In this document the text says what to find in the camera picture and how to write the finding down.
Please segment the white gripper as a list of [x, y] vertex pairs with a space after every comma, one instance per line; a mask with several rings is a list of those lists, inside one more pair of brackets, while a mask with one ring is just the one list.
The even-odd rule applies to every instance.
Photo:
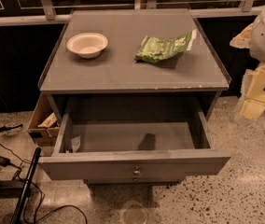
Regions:
[[230, 46], [250, 48], [250, 55], [264, 62], [255, 70], [245, 71], [241, 87], [240, 115], [245, 119], [258, 119], [265, 110], [265, 7], [253, 24], [246, 26], [230, 41]]

